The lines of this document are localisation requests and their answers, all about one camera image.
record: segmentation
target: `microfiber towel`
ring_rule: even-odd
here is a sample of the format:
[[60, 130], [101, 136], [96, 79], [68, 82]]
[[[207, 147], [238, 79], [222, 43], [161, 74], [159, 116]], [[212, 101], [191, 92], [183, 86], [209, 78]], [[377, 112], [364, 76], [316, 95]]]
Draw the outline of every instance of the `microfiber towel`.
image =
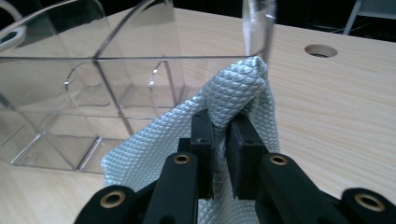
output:
[[191, 116], [207, 109], [213, 123], [214, 200], [200, 200], [199, 223], [255, 223], [253, 201], [233, 198], [225, 158], [225, 131], [239, 113], [247, 115], [270, 152], [279, 152], [275, 101], [268, 67], [250, 57], [221, 70], [190, 100], [151, 122], [110, 151], [102, 160], [105, 184], [138, 191], [158, 179], [166, 157], [177, 152], [179, 138], [190, 137]]

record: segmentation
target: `table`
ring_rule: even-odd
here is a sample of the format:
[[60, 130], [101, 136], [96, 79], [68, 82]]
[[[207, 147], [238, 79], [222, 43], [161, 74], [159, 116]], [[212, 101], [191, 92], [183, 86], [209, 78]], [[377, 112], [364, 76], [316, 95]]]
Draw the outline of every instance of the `table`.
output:
[[[183, 55], [243, 54], [240, 19], [182, 9], [176, 19]], [[282, 152], [335, 197], [363, 187], [396, 203], [396, 44], [281, 25], [275, 31], [269, 76]], [[311, 56], [304, 49], [312, 44], [338, 54]], [[1, 223], [71, 223], [103, 187], [102, 175], [2, 161], [0, 170]]]

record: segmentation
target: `quilted fabric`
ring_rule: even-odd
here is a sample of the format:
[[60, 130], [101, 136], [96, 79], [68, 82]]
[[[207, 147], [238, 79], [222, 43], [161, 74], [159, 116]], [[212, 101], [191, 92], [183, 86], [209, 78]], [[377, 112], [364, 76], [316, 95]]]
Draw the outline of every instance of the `quilted fabric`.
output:
[[254, 203], [233, 198], [224, 158], [224, 133], [230, 120], [242, 111], [256, 127], [271, 152], [279, 152], [275, 102], [267, 65], [259, 57], [231, 64], [196, 96], [155, 119], [103, 159], [105, 184], [139, 190], [156, 180], [165, 158], [177, 151], [178, 139], [190, 137], [192, 114], [208, 109], [215, 135], [215, 200], [199, 202], [199, 223], [255, 223]]

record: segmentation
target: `cloth fold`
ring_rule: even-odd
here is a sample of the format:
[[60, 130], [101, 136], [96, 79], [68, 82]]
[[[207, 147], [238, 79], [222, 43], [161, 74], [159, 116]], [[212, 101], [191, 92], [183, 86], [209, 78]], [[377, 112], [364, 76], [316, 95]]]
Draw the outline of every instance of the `cloth fold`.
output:
[[200, 200], [199, 223], [255, 223], [254, 202], [233, 198], [225, 152], [225, 130], [239, 112], [246, 114], [271, 152], [279, 152], [275, 101], [268, 68], [251, 57], [221, 70], [190, 100], [155, 119], [110, 151], [102, 160], [105, 185], [138, 191], [156, 180], [166, 157], [177, 151], [178, 139], [190, 137], [191, 116], [207, 109], [213, 123], [215, 159], [213, 201]]

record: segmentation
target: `clear plastic object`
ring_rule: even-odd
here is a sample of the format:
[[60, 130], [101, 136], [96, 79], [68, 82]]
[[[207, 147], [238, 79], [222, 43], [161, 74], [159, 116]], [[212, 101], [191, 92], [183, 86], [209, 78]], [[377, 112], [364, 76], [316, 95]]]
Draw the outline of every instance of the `clear plastic object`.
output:
[[24, 35], [0, 50], [0, 157], [102, 173], [109, 150], [246, 58], [242, 31], [212, 46], [208, 38], [228, 36], [222, 24], [191, 30], [193, 15], [179, 13], [170, 0], [145, 0], [107, 18], [98, 1], [70, 0], [2, 30]]

